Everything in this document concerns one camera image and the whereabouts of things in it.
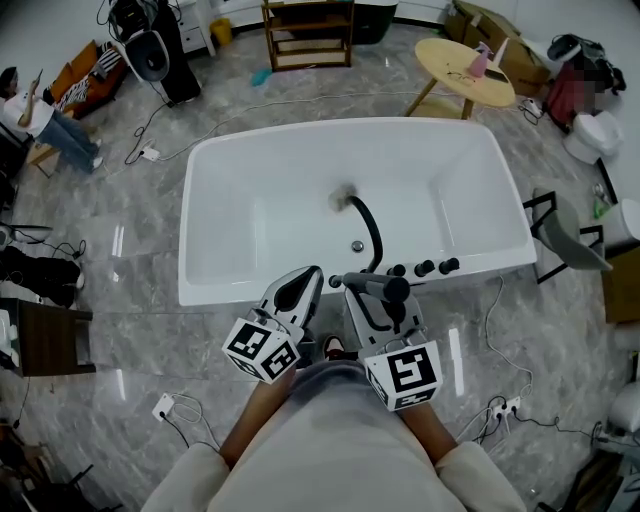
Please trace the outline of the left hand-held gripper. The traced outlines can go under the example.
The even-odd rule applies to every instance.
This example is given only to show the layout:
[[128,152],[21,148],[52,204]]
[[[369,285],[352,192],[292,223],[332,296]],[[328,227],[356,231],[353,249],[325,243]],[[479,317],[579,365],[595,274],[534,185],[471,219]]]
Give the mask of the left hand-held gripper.
[[236,320],[222,350],[240,371],[272,384],[290,368],[310,364],[315,339],[308,328],[324,276],[312,265],[272,282],[257,305]]

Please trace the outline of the black cylindrical tool handle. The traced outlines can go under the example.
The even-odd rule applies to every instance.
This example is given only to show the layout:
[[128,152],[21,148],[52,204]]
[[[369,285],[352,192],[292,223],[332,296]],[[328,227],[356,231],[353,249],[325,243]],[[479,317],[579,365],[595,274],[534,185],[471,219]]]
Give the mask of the black cylindrical tool handle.
[[389,303],[403,303],[411,294],[409,282],[398,276],[350,272],[342,276],[342,284],[354,293]]

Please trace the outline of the person's right forearm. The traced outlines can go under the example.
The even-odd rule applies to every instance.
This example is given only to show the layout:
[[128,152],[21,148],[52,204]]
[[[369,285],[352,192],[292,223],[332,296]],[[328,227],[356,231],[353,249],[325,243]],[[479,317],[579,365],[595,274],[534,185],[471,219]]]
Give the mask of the person's right forearm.
[[401,409],[398,414],[433,465],[458,446],[428,402]]

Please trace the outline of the white bathtub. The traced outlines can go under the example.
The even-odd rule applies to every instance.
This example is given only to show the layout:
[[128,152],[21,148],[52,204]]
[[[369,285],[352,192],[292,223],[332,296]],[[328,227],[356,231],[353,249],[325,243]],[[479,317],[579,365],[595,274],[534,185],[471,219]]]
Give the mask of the white bathtub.
[[[212,138],[190,153],[182,198],[183,306],[255,302],[279,277],[318,266],[358,272],[373,257],[351,207],[328,197],[352,183],[380,230],[379,272],[446,286],[533,264],[532,235],[493,133],[461,120],[372,117],[289,124]],[[364,250],[351,249],[353,241]],[[443,260],[460,269],[441,275]],[[414,267],[430,259],[423,278]]]

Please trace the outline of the person's light sweatshirt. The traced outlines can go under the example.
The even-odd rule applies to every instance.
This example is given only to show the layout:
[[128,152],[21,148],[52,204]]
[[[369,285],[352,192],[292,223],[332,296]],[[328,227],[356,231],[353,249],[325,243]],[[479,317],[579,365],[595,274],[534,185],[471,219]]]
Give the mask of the person's light sweatshirt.
[[433,465],[398,412],[356,362],[296,370],[233,469],[220,448],[191,447],[141,512],[527,512],[478,444]]

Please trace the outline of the grey shell chair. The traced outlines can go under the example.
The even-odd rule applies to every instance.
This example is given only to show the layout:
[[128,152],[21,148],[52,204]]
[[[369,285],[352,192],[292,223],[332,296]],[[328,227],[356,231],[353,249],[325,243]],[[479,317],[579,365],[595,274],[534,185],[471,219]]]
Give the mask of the grey shell chair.
[[604,271],[613,266],[605,258],[602,225],[581,227],[572,204],[553,190],[535,188],[532,198],[523,203],[531,210],[533,238],[553,252],[562,263],[549,272],[536,274],[540,285],[565,269]]

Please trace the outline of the white round bin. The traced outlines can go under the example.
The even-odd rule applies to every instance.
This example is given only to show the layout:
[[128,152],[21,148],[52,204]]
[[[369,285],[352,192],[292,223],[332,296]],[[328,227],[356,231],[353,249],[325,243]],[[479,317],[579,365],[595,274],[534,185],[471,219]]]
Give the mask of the white round bin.
[[640,247],[640,202],[621,199],[604,214],[602,225],[607,259]]

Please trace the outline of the wooden shelf rack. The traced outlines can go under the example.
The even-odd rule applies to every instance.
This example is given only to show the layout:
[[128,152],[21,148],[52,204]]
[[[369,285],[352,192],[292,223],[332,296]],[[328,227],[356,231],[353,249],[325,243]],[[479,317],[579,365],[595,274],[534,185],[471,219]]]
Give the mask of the wooden shelf rack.
[[354,0],[263,0],[261,13],[274,72],[351,65]]

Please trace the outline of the white wash basin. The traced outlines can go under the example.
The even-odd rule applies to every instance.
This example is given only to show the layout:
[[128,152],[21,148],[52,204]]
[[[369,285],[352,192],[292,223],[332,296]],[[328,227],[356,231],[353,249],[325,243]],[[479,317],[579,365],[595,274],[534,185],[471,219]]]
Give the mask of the white wash basin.
[[8,225],[0,222],[0,248],[11,242],[39,244],[47,240],[52,229],[47,226]]

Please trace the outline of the yellow waste bin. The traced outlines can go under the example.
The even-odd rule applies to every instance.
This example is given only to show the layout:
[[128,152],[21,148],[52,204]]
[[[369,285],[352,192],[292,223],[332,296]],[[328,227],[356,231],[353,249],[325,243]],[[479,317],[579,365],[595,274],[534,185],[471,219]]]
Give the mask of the yellow waste bin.
[[219,18],[212,21],[209,29],[219,46],[227,46],[232,42],[232,26],[228,18]]

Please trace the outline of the white toilet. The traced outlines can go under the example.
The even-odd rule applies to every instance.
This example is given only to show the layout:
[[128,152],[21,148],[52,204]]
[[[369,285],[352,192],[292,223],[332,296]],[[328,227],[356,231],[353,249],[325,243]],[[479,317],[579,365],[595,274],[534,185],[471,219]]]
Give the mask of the white toilet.
[[616,118],[608,111],[597,115],[578,114],[563,146],[577,160],[595,164],[602,157],[615,155],[624,142],[624,135]]

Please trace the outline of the white drawer cabinet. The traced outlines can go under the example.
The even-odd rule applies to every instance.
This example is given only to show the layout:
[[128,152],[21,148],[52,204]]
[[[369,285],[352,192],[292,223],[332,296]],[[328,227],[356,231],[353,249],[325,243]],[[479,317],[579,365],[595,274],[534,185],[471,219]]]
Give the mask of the white drawer cabinet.
[[205,50],[211,57],[216,52],[209,25],[214,20],[209,0],[172,0],[183,51],[190,54]]

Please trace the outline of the small wooden side table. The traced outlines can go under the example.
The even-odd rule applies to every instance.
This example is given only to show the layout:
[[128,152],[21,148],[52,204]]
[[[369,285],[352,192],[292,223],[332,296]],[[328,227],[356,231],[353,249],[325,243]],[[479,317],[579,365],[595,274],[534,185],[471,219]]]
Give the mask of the small wooden side table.
[[37,141],[34,141],[29,148],[26,155],[26,165],[35,167],[38,169],[47,179],[50,179],[52,174],[48,173],[43,167],[42,164],[59,154],[59,150],[51,147],[47,144],[41,144]]

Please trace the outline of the large cardboard box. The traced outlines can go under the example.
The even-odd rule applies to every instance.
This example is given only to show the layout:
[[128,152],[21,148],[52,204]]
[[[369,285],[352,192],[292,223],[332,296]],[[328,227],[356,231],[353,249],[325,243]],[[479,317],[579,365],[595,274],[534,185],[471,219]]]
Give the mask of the large cardboard box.
[[547,84],[550,71],[525,44],[518,29],[502,15],[453,0],[444,30],[451,40],[471,48],[485,43],[517,95],[535,97]]

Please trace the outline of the striped pillow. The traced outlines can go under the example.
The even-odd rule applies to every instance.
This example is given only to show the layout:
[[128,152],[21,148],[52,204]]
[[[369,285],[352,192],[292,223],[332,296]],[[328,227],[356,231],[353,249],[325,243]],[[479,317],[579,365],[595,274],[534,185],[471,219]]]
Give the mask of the striped pillow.
[[53,106],[60,111],[65,111],[70,105],[84,103],[88,96],[89,82],[87,79],[72,85]]
[[92,69],[92,74],[105,79],[121,60],[121,54],[116,48],[104,44],[98,48],[98,60]]

